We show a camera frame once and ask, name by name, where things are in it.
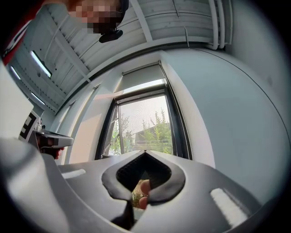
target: person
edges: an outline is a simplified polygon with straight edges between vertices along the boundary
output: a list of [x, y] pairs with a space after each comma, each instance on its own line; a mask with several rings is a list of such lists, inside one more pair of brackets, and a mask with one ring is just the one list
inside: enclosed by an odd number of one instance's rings
[[[13, 5], [8, 4], [2, 9], [12, 9]], [[123, 20], [124, 14], [128, 9], [128, 0], [32, 0], [21, 1], [18, 5], [19, 14], [13, 18], [15, 22], [10, 22], [14, 25], [14, 29], [2, 28], [4, 35], [11, 31], [5, 42], [1, 41], [1, 56], [4, 65], [7, 65], [14, 53], [20, 46], [27, 27], [33, 20], [41, 7], [46, 4], [59, 3], [64, 4], [69, 12], [69, 15], [80, 19], [81, 23], [87, 24], [95, 33], [105, 34], [114, 30]]]
[[[149, 192], [151, 190], [151, 185], [150, 185], [150, 180], [144, 180], [141, 184], [140, 184], [140, 190], [143, 192], [144, 195], [149, 195]], [[147, 206], [147, 199], [148, 197], [142, 197], [139, 200], [139, 204], [140, 207], [142, 209], [146, 209]]]
[[51, 155], [55, 160], [60, 158], [61, 152], [65, 149], [64, 147], [58, 149], [52, 148], [51, 146], [54, 144], [52, 138], [36, 135], [36, 141], [39, 151]]

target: ceiling beam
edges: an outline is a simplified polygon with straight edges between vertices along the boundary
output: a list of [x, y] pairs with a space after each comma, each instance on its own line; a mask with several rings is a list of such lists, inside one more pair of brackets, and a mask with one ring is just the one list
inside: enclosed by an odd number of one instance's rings
[[[212, 41], [211, 38], [202, 37], [202, 36], [189, 36], [189, 42], [203, 42], [203, 43], [210, 43]], [[106, 61], [99, 64], [96, 68], [94, 68], [88, 76], [91, 78], [92, 76], [95, 76], [97, 72], [104, 69], [105, 67], [109, 66], [110, 64], [116, 62], [119, 59], [122, 59], [123, 57], [126, 57], [130, 54], [137, 53], [138, 51], [147, 50], [152, 47], [162, 46], [166, 44], [171, 43], [179, 43], [179, 42], [186, 42], [184, 36], [175, 36], [175, 37], [168, 37], [168, 38], [162, 38], [158, 40], [154, 40], [149, 43], [143, 43], [134, 47], [131, 47], [127, 50], [122, 51], [121, 53], [116, 54], [115, 56], [112, 56], [110, 59], [107, 59]]]
[[149, 26], [146, 22], [146, 18], [144, 16], [144, 13], [141, 10], [140, 4], [138, 3], [137, 0], [130, 0], [130, 3], [133, 7], [133, 9], [135, 10], [136, 16], [140, 22], [141, 28], [145, 34], [145, 39], [146, 42], [151, 42], [153, 41], [153, 38], [151, 37], [151, 31], [149, 29]]
[[33, 92], [48, 107], [50, 107], [52, 110], [56, 112], [58, 106], [52, 100], [50, 100], [45, 94], [43, 95], [40, 94], [40, 88], [30, 81], [30, 78], [23, 72], [23, 69], [21, 68], [19, 63], [14, 59], [10, 64], [13, 66], [17, 74], [20, 76], [21, 81], [27, 86], [27, 88], [29, 88], [31, 92]]
[[84, 63], [81, 61], [78, 55], [75, 53], [75, 51], [70, 46], [70, 44], [65, 39], [65, 37], [61, 34], [60, 30], [58, 29], [57, 25], [52, 19], [50, 13], [45, 7], [41, 9], [41, 16], [42, 16], [42, 19], [44, 20], [45, 25], [50, 31], [51, 35], [52, 36], [55, 35], [56, 43], [62, 49], [62, 51], [66, 54], [66, 56], [68, 57], [70, 62], [74, 65], [74, 67], [77, 69], [77, 71], [83, 76], [83, 80], [90, 82], [88, 78], [88, 73], [90, 71], [84, 65]]
[[67, 97], [62, 101], [62, 103], [60, 104], [60, 107], [58, 110], [60, 110], [60, 108], [64, 105], [64, 103], [66, 103], [67, 99], [69, 99], [71, 97], [71, 95], [83, 84], [83, 80], [81, 80], [80, 82], [78, 82], [74, 88], [67, 94]]
[[[18, 65], [17, 62], [11, 63], [17, 74], [20, 76], [21, 80], [17, 80], [16, 84], [19, 85], [20, 89], [30, 98], [32, 99], [40, 108], [43, 110], [50, 110], [57, 112], [57, 107], [51, 102], [49, 98], [47, 98], [45, 95], [40, 95], [39, 91], [32, 87], [31, 83], [26, 80], [25, 75], [22, 72], [22, 69]], [[33, 92], [40, 100], [42, 100], [45, 105], [41, 104], [39, 101], [37, 101], [33, 95], [31, 94]]]

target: window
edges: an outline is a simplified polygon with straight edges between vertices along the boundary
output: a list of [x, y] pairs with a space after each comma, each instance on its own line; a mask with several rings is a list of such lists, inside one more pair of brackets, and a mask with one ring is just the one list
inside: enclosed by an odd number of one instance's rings
[[144, 83], [135, 78], [146, 77], [141, 72], [146, 68], [124, 74], [125, 79], [115, 91], [123, 94], [113, 99], [108, 110], [95, 159], [138, 150], [192, 159], [185, 122], [171, 84], [160, 65], [160, 70], [156, 66], [150, 68], [147, 74], [151, 77], [145, 78]]
[[43, 104], [43, 105], [45, 105], [45, 103], [39, 98], [39, 97], [37, 97], [33, 92], [31, 93], [32, 94], [32, 96], [38, 101], [38, 102], [40, 102], [41, 104]]
[[116, 156], [136, 150], [173, 155], [173, 139], [165, 95], [120, 104], [104, 154]]

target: window frame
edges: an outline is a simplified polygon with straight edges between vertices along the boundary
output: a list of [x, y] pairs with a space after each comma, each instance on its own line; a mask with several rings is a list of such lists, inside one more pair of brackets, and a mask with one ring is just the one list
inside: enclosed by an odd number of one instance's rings
[[[106, 145], [106, 141], [108, 136], [112, 135], [113, 127], [114, 127], [114, 118], [116, 115], [116, 111], [118, 110], [118, 119], [121, 119], [120, 107], [123, 104], [129, 104], [131, 102], [141, 101], [144, 99], [149, 99], [156, 96], [165, 96], [167, 103], [167, 110], [169, 114], [169, 122], [171, 127], [171, 136], [172, 136], [172, 144], [173, 144], [173, 154], [174, 156], [183, 157], [187, 159], [191, 159], [192, 155], [189, 155], [189, 150], [187, 149], [187, 140], [184, 133], [184, 128], [179, 126], [182, 125], [182, 120], [180, 118], [180, 114], [177, 111], [178, 106], [175, 106], [176, 102], [174, 102], [173, 92], [171, 92], [171, 87], [168, 83], [159, 84], [155, 86], [150, 86], [147, 88], [139, 89], [133, 92], [129, 92], [126, 94], [122, 94], [120, 96], [116, 96], [110, 105], [108, 113], [106, 115], [99, 141], [97, 150], [95, 153], [95, 160], [103, 158], [103, 151], [108, 147]], [[122, 137], [120, 137], [120, 151], [124, 153], [124, 150], [121, 149]]]
[[64, 121], [65, 121], [66, 117], [68, 116], [68, 114], [69, 114], [70, 110], [72, 109], [72, 107], [73, 107], [73, 105], [74, 105], [75, 102], [76, 102], [76, 100], [75, 100], [74, 102], [72, 102], [72, 103], [69, 105], [69, 107], [68, 107], [67, 110], [65, 111], [64, 115], [62, 116], [62, 118], [61, 118], [61, 122], [60, 122], [60, 125], [59, 125], [59, 127], [56, 129], [56, 132], [57, 132], [57, 133], [60, 133], [61, 128], [62, 128], [63, 125], [64, 125]]

